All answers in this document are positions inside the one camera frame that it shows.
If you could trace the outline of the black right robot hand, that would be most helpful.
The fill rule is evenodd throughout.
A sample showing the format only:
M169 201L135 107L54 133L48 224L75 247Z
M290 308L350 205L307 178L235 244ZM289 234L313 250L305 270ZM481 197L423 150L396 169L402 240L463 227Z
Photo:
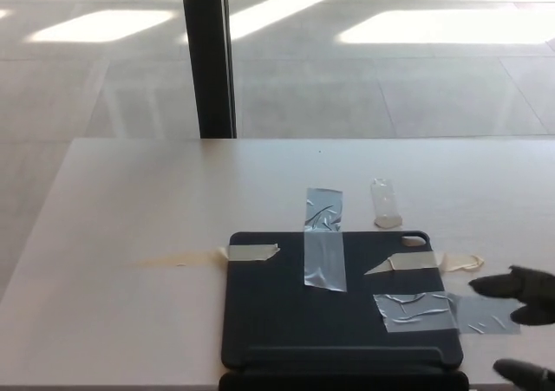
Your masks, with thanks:
M522 306L510 315L514 323L523 326L554 324L553 274L513 265L506 274L478 277L468 285L484 297L519 301ZM498 359L493 370L520 390L554 389L554 372L530 362Z

